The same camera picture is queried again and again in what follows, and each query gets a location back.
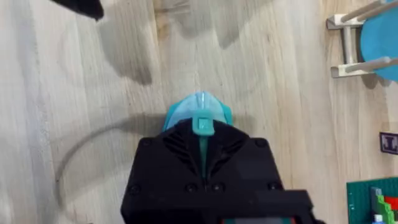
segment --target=white stand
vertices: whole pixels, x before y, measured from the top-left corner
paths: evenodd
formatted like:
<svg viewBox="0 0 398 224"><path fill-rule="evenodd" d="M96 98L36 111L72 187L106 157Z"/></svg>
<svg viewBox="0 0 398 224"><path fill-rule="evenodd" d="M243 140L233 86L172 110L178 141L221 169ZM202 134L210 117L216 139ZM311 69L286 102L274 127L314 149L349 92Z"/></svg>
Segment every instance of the white stand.
<svg viewBox="0 0 398 224"><path fill-rule="evenodd" d="M337 65L331 68L333 78L353 77L358 75L367 75L374 73L377 68L387 67L397 63L398 58L390 59L382 57L370 62L354 63L351 43L351 29L361 27L365 19L376 16L382 12L398 6L398 0L386 3L386 0L377 0L361 7L348 14L335 14L326 21L326 26L330 30L343 30L343 52L345 55L345 64Z"/></svg>

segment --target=wooden floor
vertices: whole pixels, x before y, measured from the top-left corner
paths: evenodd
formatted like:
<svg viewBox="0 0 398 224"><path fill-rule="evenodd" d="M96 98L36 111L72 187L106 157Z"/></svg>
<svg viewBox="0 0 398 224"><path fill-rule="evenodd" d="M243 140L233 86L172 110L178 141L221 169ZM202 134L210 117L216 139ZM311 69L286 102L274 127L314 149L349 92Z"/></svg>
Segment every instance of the wooden floor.
<svg viewBox="0 0 398 224"><path fill-rule="evenodd" d="M398 85L332 79L325 19L365 0L107 0L94 20L0 1L0 223L123 223L134 151L167 108L206 90L267 138L288 189L347 223L345 183L398 173Z"/></svg>

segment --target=screw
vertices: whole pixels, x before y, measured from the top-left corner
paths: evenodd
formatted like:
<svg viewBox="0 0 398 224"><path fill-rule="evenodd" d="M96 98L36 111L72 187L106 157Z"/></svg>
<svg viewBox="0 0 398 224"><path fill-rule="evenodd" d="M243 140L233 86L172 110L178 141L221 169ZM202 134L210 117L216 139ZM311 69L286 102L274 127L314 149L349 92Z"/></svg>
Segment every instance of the screw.
<svg viewBox="0 0 398 224"><path fill-rule="evenodd" d="M266 147L267 146L267 141L265 139L256 139L254 141L254 143L256 144L256 146L258 147Z"/></svg>
<svg viewBox="0 0 398 224"><path fill-rule="evenodd" d="M282 190L283 187L282 187L282 184L273 182L273 183L268 184L268 189L269 190Z"/></svg>
<svg viewBox="0 0 398 224"><path fill-rule="evenodd" d="M186 190L188 193L193 193L193 192L196 192L196 191L198 190L198 187L197 187L196 184L187 184L187 185L185 186L185 190Z"/></svg>
<svg viewBox="0 0 398 224"><path fill-rule="evenodd" d="M152 140L151 139L143 139L142 140L142 145L143 146L150 146L152 144Z"/></svg>
<svg viewBox="0 0 398 224"><path fill-rule="evenodd" d="M134 184L131 188L130 188L130 194L132 195L138 195L141 192L141 188L139 185Z"/></svg>
<svg viewBox="0 0 398 224"><path fill-rule="evenodd" d="M217 183L217 184L213 184L213 186L211 187L211 189L214 192L224 192L225 191L225 185L223 183Z"/></svg>

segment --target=black object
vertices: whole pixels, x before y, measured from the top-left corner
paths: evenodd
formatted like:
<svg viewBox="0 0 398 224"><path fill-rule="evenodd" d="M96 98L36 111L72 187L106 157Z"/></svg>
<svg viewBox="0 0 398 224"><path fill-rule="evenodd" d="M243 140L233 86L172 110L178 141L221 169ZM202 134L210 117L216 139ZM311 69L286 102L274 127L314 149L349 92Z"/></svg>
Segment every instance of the black object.
<svg viewBox="0 0 398 224"><path fill-rule="evenodd" d="M213 124L204 169L192 119L141 139L121 207L127 224L219 224L224 218L261 217L323 223L314 218L307 191L283 189L265 139Z"/></svg>
<svg viewBox="0 0 398 224"><path fill-rule="evenodd" d="M398 155L398 134L380 132L380 150Z"/></svg>
<svg viewBox="0 0 398 224"><path fill-rule="evenodd" d="M99 20L104 16L100 0L52 0L72 11Z"/></svg>

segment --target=light blue plastic object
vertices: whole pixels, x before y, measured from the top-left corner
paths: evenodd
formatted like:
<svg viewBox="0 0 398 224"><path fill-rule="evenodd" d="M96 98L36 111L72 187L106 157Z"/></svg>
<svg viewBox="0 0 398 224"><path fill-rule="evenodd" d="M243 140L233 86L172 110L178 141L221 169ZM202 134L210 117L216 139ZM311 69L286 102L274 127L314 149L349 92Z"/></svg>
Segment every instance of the light blue plastic object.
<svg viewBox="0 0 398 224"><path fill-rule="evenodd" d="M365 62L381 57L398 57L398 7L365 21L361 52ZM383 78L398 81L398 65L376 69L375 72Z"/></svg>
<svg viewBox="0 0 398 224"><path fill-rule="evenodd" d="M188 118L193 118L193 132L199 136L214 134L214 119L232 125L231 109L205 91L189 95L172 105L167 112L163 131Z"/></svg>

